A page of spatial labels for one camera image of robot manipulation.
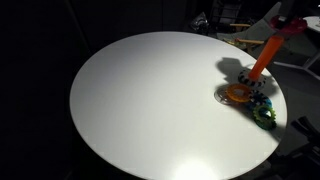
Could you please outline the white round pedestal table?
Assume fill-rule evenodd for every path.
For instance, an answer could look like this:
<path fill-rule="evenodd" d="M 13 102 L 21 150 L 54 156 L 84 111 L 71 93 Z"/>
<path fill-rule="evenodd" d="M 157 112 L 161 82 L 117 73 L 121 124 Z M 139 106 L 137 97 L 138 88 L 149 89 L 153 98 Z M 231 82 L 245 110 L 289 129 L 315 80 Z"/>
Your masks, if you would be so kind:
<path fill-rule="evenodd" d="M 88 146 L 113 166 L 151 180 L 225 180 L 264 162 L 287 125 L 274 78 L 264 93 L 277 126 L 266 131 L 240 106 L 214 94 L 255 60 L 223 41 L 153 32 L 114 42 L 79 70 L 71 88 L 73 122 Z"/>

